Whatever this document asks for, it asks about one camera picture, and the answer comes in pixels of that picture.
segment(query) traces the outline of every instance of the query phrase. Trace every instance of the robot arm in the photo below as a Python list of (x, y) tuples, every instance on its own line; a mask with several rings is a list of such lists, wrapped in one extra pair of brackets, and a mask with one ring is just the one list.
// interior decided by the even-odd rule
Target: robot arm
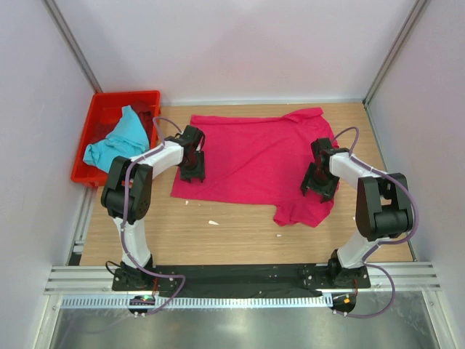
[[(203, 142), (205, 135), (196, 127), (187, 125), (182, 134), (167, 137), (164, 144), (142, 154), (147, 157), (139, 161), (131, 173), (132, 187), (129, 191), (128, 223), (125, 227), (125, 242), (132, 257), (142, 266), (152, 268), (152, 255), (145, 239), (144, 216), (150, 206), (152, 180), (172, 166), (179, 166), (181, 179), (188, 182), (193, 178), (203, 181), (205, 163)], [(121, 237), (121, 223), (124, 211), (124, 186), (122, 184), (131, 162), (119, 156), (113, 160), (108, 179), (102, 192), (101, 202), (108, 209)], [(121, 265), (128, 273), (139, 273), (136, 265), (123, 253)]]
[[(331, 256), (336, 269), (358, 269), (364, 266), (364, 256), (379, 242), (397, 238), (413, 225), (413, 214), (408, 197), (388, 179), (368, 170), (368, 165), (349, 154), (346, 148), (334, 148), (328, 138), (312, 143), (315, 162), (311, 163), (301, 185), (331, 200), (339, 178), (357, 190), (355, 222), (357, 230), (351, 239)], [(389, 174), (407, 188), (403, 174)], [(382, 204), (381, 197), (391, 202)]]

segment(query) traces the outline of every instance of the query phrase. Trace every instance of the magenta cloth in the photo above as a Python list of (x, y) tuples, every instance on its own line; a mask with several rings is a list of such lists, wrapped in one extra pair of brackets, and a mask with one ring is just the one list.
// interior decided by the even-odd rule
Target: magenta cloth
[(321, 108), (308, 108), (280, 118), (192, 116), (190, 124), (206, 136), (206, 179), (184, 182), (178, 170), (171, 196), (275, 205), (277, 224), (316, 227), (333, 201), (321, 204), (311, 190), (303, 196), (300, 185), (313, 161), (310, 143), (334, 136), (322, 114)]

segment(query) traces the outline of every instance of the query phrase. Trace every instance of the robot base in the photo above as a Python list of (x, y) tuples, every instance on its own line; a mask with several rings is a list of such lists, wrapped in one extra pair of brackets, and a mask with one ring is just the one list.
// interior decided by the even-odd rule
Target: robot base
[[(150, 256), (147, 264), (144, 266), (149, 271), (155, 271), (153, 268), (153, 258)], [(144, 291), (153, 288), (153, 276), (143, 271), (130, 267), (121, 262), (121, 268), (115, 270), (113, 277), (113, 291)]]

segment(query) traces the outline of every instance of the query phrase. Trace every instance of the red plastic bin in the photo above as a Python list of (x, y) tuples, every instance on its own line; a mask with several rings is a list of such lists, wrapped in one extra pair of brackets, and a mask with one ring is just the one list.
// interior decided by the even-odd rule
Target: red plastic bin
[[(121, 108), (136, 101), (142, 101), (152, 108), (154, 116), (160, 114), (160, 92), (138, 91), (138, 92), (112, 92), (96, 93), (90, 102), (86, 123), (79, 142), (78, 153), (74, 160), (71, 180), (82, 183), (88, 187), (99, 187), (105, 185), (108, 175), (97, 167), (89, 166), (82, 161), (86, 146), (94, 137), (94, 131), (98, 124), (116, 124), (122, 117)], [(150, 148), (154, 148), (157, 142), (157, 132), (152, 130)]]

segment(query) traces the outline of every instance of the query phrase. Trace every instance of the wooden table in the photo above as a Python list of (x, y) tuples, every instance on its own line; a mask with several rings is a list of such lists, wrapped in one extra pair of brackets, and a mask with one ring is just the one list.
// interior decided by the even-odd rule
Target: wooden table
[[(282, 116), (300, 108), (320, 106), (334, 134), (356, 125), (360, 139), (355, 153), (367, 163), (382, 169), (383, 164), (361, 103), (319, 105), (216, 105), (164, 107), (161, 115), (182, 129), (192, 114), (218, 116)], [(165, 135), (173, 126), (161, 122)], [(354, 133), (338, 141), (349, 147)], [(224, 204), (170, 197), (172, 167), (153, 181), (152, 202), (145, 216), (147, 244), (155, 264), (259, 264), (327, 262), (333, 250), (341, 247), (355, 231), (356, 192), (341, 181), (331, 214), (317, 227), (303, 224), (279, 227), (272, 217), (274, 206)], [(121, 244), (113, 220), (100, 205), (97, 192), (81, 265), (103, 265), (106, 260), (121, 261)], [(219, 225), (210, 225), (209, 220)], [(407, 244), (384, 246), (371, 261), (411, 261)]]

